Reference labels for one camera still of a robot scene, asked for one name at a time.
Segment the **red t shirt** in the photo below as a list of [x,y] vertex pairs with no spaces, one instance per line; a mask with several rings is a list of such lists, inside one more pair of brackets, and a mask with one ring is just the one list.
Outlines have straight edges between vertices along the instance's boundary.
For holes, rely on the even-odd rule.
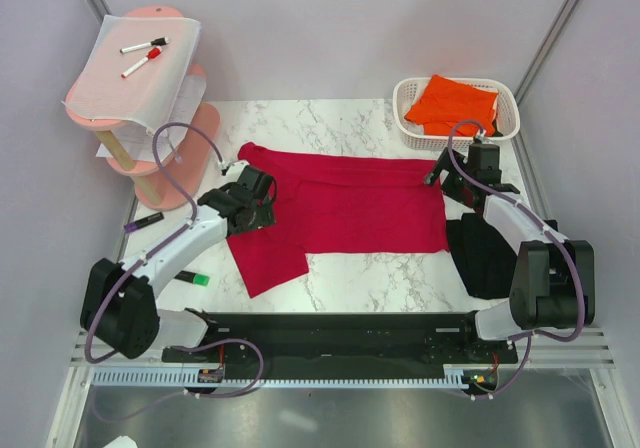
[[449,248],[432,160],[290,153],[244,144],[238,157],[273,176],[275,223],[228,245],[248,295],[308,273],[310,254],[431,254]]

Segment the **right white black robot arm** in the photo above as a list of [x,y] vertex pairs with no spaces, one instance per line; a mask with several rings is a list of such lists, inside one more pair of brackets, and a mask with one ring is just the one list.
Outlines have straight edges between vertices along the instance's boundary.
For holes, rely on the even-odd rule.
[[460,354],[473,362],[497,340],[571,342],[595,317],[593,247],[535,214],[502,181],[499,161],[496,145],[476,141],[467,154],[447,147],[424,179],[467,207],[446,223],[454,264],[470,295],[499,302],[471,314],[471,328],[458,336]]

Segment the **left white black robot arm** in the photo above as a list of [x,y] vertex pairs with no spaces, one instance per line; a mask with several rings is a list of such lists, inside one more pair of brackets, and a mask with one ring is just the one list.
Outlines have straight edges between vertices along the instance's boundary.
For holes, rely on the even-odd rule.
[[101,363],[114,355],[136,359],[150,349],[176,348],[198,361],[219,350],[205,314],[193,309],[161,310],[157,300],[180,271],[231,236],[274,225],[277,183],[273,176],[238,162],[225,184],[191,199],[192,213],[163,240],[90,269],[81,308],[86,332],[84,357]]

